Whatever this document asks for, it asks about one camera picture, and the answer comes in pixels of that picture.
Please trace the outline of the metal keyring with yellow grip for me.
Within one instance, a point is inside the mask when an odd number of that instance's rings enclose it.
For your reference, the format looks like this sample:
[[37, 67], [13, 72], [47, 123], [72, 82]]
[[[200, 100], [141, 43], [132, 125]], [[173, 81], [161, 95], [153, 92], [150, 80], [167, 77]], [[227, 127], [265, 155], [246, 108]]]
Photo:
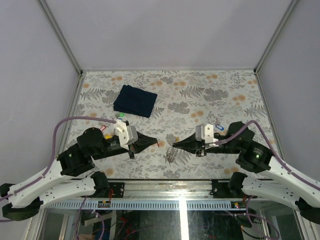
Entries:
[[177, 148], [170, 146], [166, 151], [165, 160], [170, 164], [173, 163], [178, 151]]

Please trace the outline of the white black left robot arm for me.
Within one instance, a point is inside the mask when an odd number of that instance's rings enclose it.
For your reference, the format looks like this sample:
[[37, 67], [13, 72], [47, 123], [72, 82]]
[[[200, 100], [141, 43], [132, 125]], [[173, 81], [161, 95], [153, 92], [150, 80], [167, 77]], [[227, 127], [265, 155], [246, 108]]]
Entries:
[[104, 172], [94, 171], [94, 162], [122, 154], [134, 159], [136, 154], [158, 143], [128, 122], [118, 120], [114, 127], [110, 138], [99, 128], [86, 129], [75, 144], [53, 157], [45, 169], [21, 183], [2, 184], [0, 196], [8, 203], [2, 207], [1, 221], [24, 221], [54, 203], [73, 198], [111, 197], [108, 178]]

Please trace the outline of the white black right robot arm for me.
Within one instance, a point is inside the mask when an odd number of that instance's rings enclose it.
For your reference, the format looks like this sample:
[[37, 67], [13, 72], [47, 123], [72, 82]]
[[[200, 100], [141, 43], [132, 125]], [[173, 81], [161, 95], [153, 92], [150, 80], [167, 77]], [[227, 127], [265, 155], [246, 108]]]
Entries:
[[275, 152], [269, 141], [263, 145], [253, 140], [255, 133], [248, 128], [257, 124], [250, 120], [229, 125], [225, 135], [214, 131], [212, 124], [202, 124], [195, 128], [190, 137], [173, 143], [173, 148], [181, 149], [197, 157], [207, 154], [234, 154], [243, 170], [260, 174], [273, 180], [264, 182], [242, 172], [234, 172], [227, 184], [228, 194], [241, 198], [256, 196], [285, 205], [313, 222], [320, 222], [320, 183], [285, 163]]

